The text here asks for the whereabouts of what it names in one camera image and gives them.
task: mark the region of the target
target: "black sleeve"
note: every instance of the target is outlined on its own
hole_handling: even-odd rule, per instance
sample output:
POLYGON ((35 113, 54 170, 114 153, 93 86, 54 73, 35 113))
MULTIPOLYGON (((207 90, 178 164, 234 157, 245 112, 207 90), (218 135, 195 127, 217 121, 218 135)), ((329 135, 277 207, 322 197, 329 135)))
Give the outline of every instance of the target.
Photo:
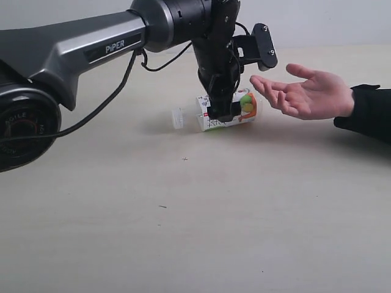
POLYGON ((380 85, 366 84, 353 87, 353 114, 335 118, 334 125, 391 143, 391 90, 379 88, 380 85))

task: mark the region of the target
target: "white table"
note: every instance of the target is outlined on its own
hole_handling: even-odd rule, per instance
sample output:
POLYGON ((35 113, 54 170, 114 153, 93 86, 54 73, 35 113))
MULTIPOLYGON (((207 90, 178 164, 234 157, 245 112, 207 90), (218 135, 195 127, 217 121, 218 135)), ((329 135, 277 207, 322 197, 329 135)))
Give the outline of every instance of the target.
MULTIPOLYGON (((293 81, 296 62, 387 88, 390 52, 279 50, 265 76, 293 81)), ((113 91, 128 58, 80 79, 64 127, 113 91)), ((179 135, 170 110, 203 94, 194 56, 160 73, 140 61, 90 124, 0 175, 0 292, 390 292, 388 146, 267 104, 251 127, 179 135)))

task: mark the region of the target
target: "human hand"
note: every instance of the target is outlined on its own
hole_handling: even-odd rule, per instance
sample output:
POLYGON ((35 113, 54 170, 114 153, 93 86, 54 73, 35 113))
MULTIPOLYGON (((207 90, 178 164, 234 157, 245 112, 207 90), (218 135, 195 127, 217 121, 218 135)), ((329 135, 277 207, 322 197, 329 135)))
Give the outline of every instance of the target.
POLYGON ((349 117, 354 109, 353 91, 335 74, 288 64, 287 72, 306 79, 286 84, 252 76, 250 81, 270 105, 302 120, 349 117))

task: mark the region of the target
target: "white wall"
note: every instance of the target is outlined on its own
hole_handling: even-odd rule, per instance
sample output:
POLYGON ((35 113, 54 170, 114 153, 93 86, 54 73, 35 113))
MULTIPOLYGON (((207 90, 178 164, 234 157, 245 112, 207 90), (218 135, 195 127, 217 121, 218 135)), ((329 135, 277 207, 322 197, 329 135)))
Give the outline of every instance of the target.
MULTIPOLYGON (((0 28, 118 12, 127 9, 130 2, 4 0, 0 3, 0 28)), ((391 43, 390 10, 389 0, 242 0, 239 20, 251 28, 256 22, 266 23, 278 48, 383 44, 391 43)))

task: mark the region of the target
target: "plastic bottle cap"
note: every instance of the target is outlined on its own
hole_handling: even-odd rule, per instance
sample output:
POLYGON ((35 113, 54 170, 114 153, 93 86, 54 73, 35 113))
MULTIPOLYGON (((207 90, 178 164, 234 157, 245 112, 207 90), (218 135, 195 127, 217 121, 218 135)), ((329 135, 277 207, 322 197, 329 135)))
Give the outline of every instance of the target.
POLYGON ((172 110, 172 124, 175 129, 182 129, 184 127, 183 113, 180 108, 172 110))

